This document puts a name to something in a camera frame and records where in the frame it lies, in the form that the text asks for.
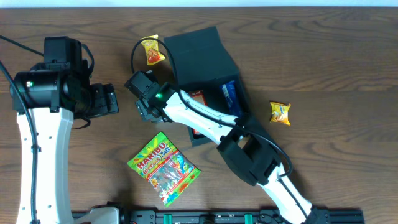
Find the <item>yellow candy wrapper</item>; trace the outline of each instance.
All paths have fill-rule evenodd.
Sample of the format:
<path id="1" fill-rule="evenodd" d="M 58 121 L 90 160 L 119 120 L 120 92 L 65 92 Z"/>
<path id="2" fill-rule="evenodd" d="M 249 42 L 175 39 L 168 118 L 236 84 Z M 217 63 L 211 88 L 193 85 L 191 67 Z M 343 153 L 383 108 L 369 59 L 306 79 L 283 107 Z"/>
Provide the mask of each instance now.
<path id="1" fill-rule="evenodd" d="M 284 105 L 282 103 L 276 103 L 276 102 L 270 102 L 270 104 L 272 108 L 271 121 L 287 124 L 290 126 L 290 122 L 287 119 L 287 112 L 290 108 L 290 104 Z"/>
<path id="2" fill-rule="evenodd" d="M 149 37 L 157 39 L 158 35 L 156 34 Z M 141 42 L 141 44 L 145 48 L 145 54 L 147 55 L 147 65 L 154 65 L 157 62 L 161 62 L 166 59 L 164 55 L 159 52 L 159 43 L 156 40 L 144 40 Z"/>

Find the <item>blue package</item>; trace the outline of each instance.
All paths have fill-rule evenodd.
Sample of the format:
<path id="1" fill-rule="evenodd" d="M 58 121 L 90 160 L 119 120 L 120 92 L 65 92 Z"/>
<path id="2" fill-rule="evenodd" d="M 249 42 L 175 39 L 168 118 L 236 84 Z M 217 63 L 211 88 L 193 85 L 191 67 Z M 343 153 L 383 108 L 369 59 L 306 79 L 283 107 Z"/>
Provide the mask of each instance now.
<path id="1" fill-rule="evenodd" d="M 238 97 L 236 96 L 236 91 L 235 91 L 235 81 L 232 80 L 228 82 L 227 84 L 223 84 L 220 86 L 220 89 L 223 91 L 226 102 L 228 104 L 229 112 L 232 115 L 235 115 L 237 117 L 242 117 L 242 109 L 241 105 L 239 104 Z"/>

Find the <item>cable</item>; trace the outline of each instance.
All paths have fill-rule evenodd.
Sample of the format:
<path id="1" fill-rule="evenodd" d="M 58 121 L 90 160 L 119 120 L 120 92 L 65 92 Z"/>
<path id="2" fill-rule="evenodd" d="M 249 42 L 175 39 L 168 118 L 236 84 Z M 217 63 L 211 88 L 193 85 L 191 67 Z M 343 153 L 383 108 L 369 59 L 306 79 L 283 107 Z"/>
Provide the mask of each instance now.
<path id="1" fill-rule="evenodd" d="M 37 134 L 36 128 L 33 124 L 32 117 L 29 113 L 29 110 L 26 107 L 25 101 L 22 98 L 22 95 L 18 88 L 16 87 L 14 80 L 11 78 L 10 73 L 7 71 L 5 66 L 0 61 L 0 69 L 6 76 L 7 80 L 9 81 L 12 89 L 14 90 L 15 95 L 17 95 L 21 105 L 25 111 L 25 115 L 27 118 L 27 122 L 29 124 L 30 133 L 32 135 L 32 153 L 33 153 L 33 161 L 32 161 L 32 186 L 30 189 L 30 208 L 31 208 L 31 215 L 32 221 L 31 223 L 37 223 L 37 215 L 36 215 L 36 185 L 37 185 L 37 151 L 39 150 L 39 146 L 37 145 Z"/>
<path id="2" fill-rule="evenodd" d="M 282 184 L 282 186 L 284 186 L 285 190 L 287 191 L 287 193 L 289 193 L 289 195 L 293 198 L 294 202 L 296 203 L 296 205 L 298 206 L 298 208 L 301 210 L 301 212 L 303 213 L 305 219 L 308 218 L 308 215 L 305 213 L 304 208 L 301 206 L 301 204 L 299 203 L 299 201 L 297 200 L 296 197 L 294 197 L 293 193 L 289 190 L 289 188 L 287 188 L 286 184 L 284 183 L 284 181 L 282 180 L 282 178 L 279 178 L 278 181 L 280 182 L 280 184 Z"/>
<path id="3" fill-rule="evenodd" d="M 10 42 L 12 44 L 17 45 L 18 47 L 22 47 L 23 49 L 28 50 L 28 51 L 30 51 L 32 53 L 38 54 L 40 56 L 44 56 L 44 54 L 42 52 L 38 52 L 37 50 L 34 50 L 34 49 L 30 48 L 30 47 L 26 47 L 25 45 L 20 44 L 20 43 L 14 41 L 14 40 L 8 39 L 7 37 L 5 37 L 3 35 L 0 35 L 0 38 L 5 40 L 5 41 L 8 41 L 8 42 Z"/>
<path id="4" fill-rule="evenodd" d="M 171 51 L 169 50 L 169 48 L 168 48 L 161 40 L 159 40 L 159 39 L 152 38 L 152 37 L 146 37 L 146 38 L 143 38 L 143 39 L 139 40 L 139 41 L 135 44 L 135 46 L 132 48 L 131 57 L 130 57 L 131 72 L 134 74 L 134 66 L 133 66 L 133 57 L 134 57 L 134 53 L 135 53 L 135 51 L 136 51 L 138 45 L 139 45 L 142 41 L 144 41 L 144 40 L 155 40 L 155 41 L 158 41 L 158 43 L 160 43 L 160 44 L 166 49 L 166 51 L 167 51 L 167 53 L 168 53 L 168 55 L 169 55 L 170 64 L 171 64 L 172 69 L 173 69 L 173 71 L 174 71 L 174 77 L 175 77 L 175 81 L 176 81 L 176 83 L 177 83 L 177 84 L 176 84 L 176 87 L 178 88 L 178 90 L 180 90 L 180 87 L 179 87 L 179 85 L 178 85 L 177 68 L 176 68 L 175 63 L 174 63 L 173 55 L 171 54 Z M 185 99 L 183 98 L 183 96 L 182 96 L 182 94 L 181 94 L 181 91 L 177 91 L 177 93 L 178 93 L 178 96 L 180 97 L 182 103 L 183 103 L 187 108 L 190 108 L 193 112 L 199 114 L 200 116 L 203 116 L 203 117 L 209 119 L 210 121 L 216 122 L 216 123 L 218 123 L 218 124 L 220 124 L 220 125 L 224 125 L 224 126 L 227 126 L 227 127 L 230 127 L 230 128 L 236 128 L 236 129 L 238 129 L 238 130 L 240 130 L 240 131 L 246 132 L 246 133 L 248 133 L 248 134 L 255 135 L 255 136 L 260 137 L 261 139 L 267 141 L 274 149 L 276 149 L 277 151 L 279 151 L 279 152 L 286 158 L 286 161 L 287 161 L 287 163 L 288 163 L 288 165 L 289 165 L 288 171 L 287 171 L 286 173 L 280 175 L 280 176 L 279 176 L 280 178 L 281 178 L 281 177 L 288 176 L 288 175 L 290 175 L 290 174 L 293 172 L 293 164 L 292 164 L 292 161 L 290 160 L 290 158 L 289 158 L 289 156 L 286 154 L 286 152 L 285 152 L 283 149 L 281 149 L 277 144 L 273 143 L 271 140 L 267 139 L 266 137 L 264 137 L 263 135 L 261 135 L 261 134 L 255 132 L 255 131 L 247 130 L 246 128 L 239 127 L 239 126 L 237 126 L 237 125 L 235 125 L 235 124 L 225 123 L 225 122 L 223 122 L 223 121 L 214 119 L 213 117 L 208 116 L 207 114 L 204 114 L 204 113 L 202 113 L 201 111 L 198 111 L 197 109 L 195 109 L 194 107 L 192 107 L 192 106 L 189 104 L 189 102 L 186 102 L 186 101 L 185 101 Z"/>
<path id="5" fill-rule="evenodd" d="M 78 127 L 78 128 L 72 128 L 72 130 L 79 130 L 79 129 L 87 128 L 88 126 L 91 125 L 91 120 L 90 120 L 90 119 L 88 119 L 88 118 L 86 118 L 86 117 L 83 117 L 83 118 L 81 118 L 81 119 L 82 119 L 83 121 L 86 121 L 86 124 L 83 125 L 83 126 L 80 126 L 80 127 Z"/>
<path id="6" fill-rule="evenodd" d="M 88 67 L 88 75 L 91 78 L 91 74 L 93 73 L 93 70 L 94 70 L 94 56 L 90 52 L 90 50 L 88 49 L 87 45 L 82 44 L 81 47 L 83 47 L 83 49 L 86 50 L 86 52 L 87 52 L 87 54 L 88 54 L 88 56 L 90 57 L 90 60 L 91 60 L 91 65 L 90 65 L 90 67 Z"/>

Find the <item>red package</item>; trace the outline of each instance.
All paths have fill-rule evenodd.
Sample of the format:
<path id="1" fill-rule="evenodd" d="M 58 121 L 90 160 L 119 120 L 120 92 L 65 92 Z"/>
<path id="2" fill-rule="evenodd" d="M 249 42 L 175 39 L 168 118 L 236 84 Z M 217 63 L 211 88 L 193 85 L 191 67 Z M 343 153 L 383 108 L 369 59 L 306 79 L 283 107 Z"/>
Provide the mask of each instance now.
<path id="1" fill-rule="evenodd" d="M 191 91 L 191 92 L 189 92 L 189 95 L 192 97 L 192 99 L 207 106 L 205 96 L 203 95 L 203 90 Z M 200 135 L 200 132 L 193 129 L 193 134 Z"/>

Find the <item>black box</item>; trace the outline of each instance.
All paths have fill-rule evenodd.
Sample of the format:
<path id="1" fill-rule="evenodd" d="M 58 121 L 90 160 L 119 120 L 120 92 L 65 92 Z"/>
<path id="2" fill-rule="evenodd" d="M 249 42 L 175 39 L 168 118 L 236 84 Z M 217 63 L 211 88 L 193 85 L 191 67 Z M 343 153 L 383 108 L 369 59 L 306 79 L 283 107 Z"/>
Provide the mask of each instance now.
<path id="1" fill-rule="evenodd" d="M 164 42 L 173 55 L 181 89 L 186 92 L 203 90 L 210 108 L 230 114 L 220 85 L 235 80 L 242 111 L 250 113 L 239 70 L 221 43 L 216 27 L 166 37 Z M 204 135 L 194 135 L 192 128 L 188 127 L 188 133 L 192 146 L 210 142 Z"/>

